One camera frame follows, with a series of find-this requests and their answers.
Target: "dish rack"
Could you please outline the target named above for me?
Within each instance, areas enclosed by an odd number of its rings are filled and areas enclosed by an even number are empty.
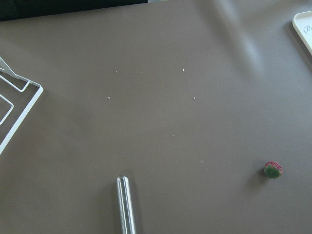
[[[23,120],[25,119],[25,117],[27,116],[27,114],[29,113],[31,108],[34,106],[34,104],[36,103],[36,101],[38,100],[40,95],[42,94],[43,88],[40,84],[35,83],[29,79],[26,79],[22,76],[15,74],[12,71],[12,69],[6,64],[6,62],[1,57],[0,57],[0,72],[9,75],[9,77],[11,77],[11,78],[15,78],[15,79],[24,81],[24,83],[25,83],[24,86],[22,88],[19,88],[11,80],[5,78],[4,76],[2,76],[2,74],[0,74],[0,81],[2,80],[5,83],[7,83],[9,85],[9,87],[12,87],[14,89],[15,92],[23,93],[27,89],[27,87],[29,87],[31,85],[34,85],[38,88],[36,90],[35,94],[30,98],[30,100],[26,104],[26,106],[22,109],[22,111],[18,115],[18,117],[14,120],[11,120],[13,124],[11,126],[9,126],[8,131],[5,134],[4,139],[3,140],[0,139],[0,142],[1,142],[0,143],[0,155],[1,155],[2,151],[4,150],[6,145],[9,143],[10,139],[12,138],[12,136],[14,135],[14,133],[16,132],[16,130],[18,129],[20,124],[23,122]],[[4,101],[4,103],[7,103],[9,105],[8,111],[4,114],[4,116],[0,117],[0,129],[1,129],[1,127],[6,122],[6,120],[8,120],[8,118],[10,117],[10,115],[14,109],[14,102],[10,101],[9,98],[6,98],[2,94],[0,94],[0,100]]]

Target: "gray-brown surface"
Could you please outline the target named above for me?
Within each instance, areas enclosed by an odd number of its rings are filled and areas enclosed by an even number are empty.
[[[0,157],[0,233],[118,234],[120,174],[139,233],[310,233],[312,59],[291,20],[311,6],[171,0],[0,23],[3,59],[45,88]]]

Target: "red strawberry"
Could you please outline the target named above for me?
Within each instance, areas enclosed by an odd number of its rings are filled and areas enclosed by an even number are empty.
[[[277,162],[267,162],[264,166],[264,173],[270,179],[276,179],[283,174],[283,169]]]

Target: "dark background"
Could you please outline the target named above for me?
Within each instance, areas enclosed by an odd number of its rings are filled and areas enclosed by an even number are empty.
[[[145,3],[147,0],[1,0],[0,20]]]

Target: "green leaves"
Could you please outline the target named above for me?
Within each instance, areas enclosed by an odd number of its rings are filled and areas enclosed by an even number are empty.
[[[279,169],[277,169],[275,166],[272,166],[271,164],[268,164],[265,168],[264,168],[264,173],[267,177],[269,177],[270,179],[276,179],[278,177],[281,176],[281,172]]]

